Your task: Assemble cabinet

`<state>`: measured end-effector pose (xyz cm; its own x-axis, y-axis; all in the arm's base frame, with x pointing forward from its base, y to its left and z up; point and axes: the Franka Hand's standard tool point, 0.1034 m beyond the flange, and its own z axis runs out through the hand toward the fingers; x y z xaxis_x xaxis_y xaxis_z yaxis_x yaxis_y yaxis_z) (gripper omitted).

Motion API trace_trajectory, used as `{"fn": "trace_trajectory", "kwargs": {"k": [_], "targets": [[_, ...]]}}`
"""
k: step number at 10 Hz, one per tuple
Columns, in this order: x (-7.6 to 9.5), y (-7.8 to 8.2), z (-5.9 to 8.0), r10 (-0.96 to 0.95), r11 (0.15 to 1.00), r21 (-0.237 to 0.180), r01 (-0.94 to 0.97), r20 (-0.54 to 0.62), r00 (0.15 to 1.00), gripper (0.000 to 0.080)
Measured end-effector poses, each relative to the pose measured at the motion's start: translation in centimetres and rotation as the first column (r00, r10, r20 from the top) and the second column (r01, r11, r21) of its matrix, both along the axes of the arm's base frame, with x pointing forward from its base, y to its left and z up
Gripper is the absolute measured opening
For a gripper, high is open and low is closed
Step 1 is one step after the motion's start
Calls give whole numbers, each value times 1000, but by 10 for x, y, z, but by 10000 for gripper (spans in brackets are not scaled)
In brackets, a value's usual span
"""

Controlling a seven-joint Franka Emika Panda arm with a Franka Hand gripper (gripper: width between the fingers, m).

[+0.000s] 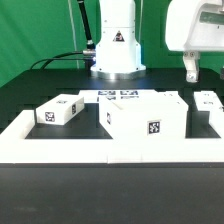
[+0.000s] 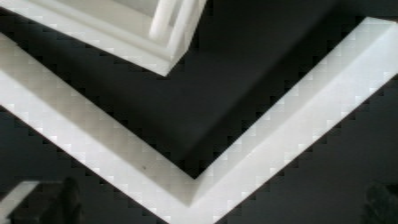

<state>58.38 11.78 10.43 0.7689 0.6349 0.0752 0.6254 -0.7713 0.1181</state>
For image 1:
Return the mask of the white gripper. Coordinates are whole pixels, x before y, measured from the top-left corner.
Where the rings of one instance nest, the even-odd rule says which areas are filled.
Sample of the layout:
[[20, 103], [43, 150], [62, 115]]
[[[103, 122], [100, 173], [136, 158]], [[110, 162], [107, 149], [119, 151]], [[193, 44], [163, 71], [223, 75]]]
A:
[[224, 0], [171, 0], [165, 41], [169, 50], [185, 51], [186, 81], [198, 82], [199, 52], [224, 52]]

